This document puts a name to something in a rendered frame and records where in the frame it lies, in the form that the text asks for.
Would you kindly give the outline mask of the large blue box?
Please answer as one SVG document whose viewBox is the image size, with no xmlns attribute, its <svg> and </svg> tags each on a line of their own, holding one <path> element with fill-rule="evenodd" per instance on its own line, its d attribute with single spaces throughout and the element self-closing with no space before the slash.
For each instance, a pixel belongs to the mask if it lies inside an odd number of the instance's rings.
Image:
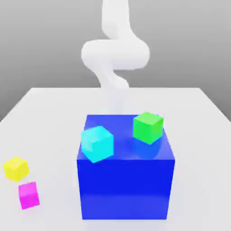
<svg viewBox="0 0 231 231">
<path fill-rule="evenodd" d="M 166 219 L 175 157 L 166 134 L 151 145 L 135 139 L 133 119 L 87 115 L 85 129 L 101 125 L 114 135 L 114 155 L 97 163 L 77 155 L 83 219 Z"/>
</svg>

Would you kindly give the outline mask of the small magenta cube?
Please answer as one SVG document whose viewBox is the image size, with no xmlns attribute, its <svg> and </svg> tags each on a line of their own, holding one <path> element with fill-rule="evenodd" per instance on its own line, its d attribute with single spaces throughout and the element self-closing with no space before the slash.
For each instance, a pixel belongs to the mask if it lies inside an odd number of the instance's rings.
<svg viewBox="0 0 231 231">
<path fill-rule="evenodd" d="M 18 195 L 22 210 L 40 205 L 36 182 L 18 186 Z"/>
</svg>

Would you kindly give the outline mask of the small yellow cube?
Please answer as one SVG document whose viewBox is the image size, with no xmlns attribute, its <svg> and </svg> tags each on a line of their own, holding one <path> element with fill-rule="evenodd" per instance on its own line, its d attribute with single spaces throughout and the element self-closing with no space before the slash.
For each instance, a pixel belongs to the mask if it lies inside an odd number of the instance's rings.
<svg viewBox="0 0 231 231">
<path fill-rule="evenodd" d="M 11 158 L 3 165 L 3 168 L 6 178 L 16 182 L 22 180 L 29 173 L 28 162 L 20 157 Z"/>
</svg>

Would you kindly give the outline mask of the small cyan cube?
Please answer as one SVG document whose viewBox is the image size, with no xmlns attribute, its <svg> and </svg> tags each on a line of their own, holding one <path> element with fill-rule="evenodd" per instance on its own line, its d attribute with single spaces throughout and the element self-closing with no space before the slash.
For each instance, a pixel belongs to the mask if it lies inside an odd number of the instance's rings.
<svg viewBox="0 0 231 231">
<path fill-rule="evenodd" d="M 82 131 L 81 149 L 85 156 L 96 163 L 114 155 L 114 136 L 103 126 Z"/>
</svg>

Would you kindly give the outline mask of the small green cube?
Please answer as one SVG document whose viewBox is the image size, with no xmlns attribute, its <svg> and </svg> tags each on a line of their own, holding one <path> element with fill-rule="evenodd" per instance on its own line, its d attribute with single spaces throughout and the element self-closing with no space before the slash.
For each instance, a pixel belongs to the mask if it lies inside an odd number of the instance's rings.
<svg viewBox="0 0 231 231">
<path fill-rule="evenodd" d="M 144 112 L 133 119 L 133 137 L 147 144 L 153 144 L 163 131 L 163 117 Z"/>
</svg>

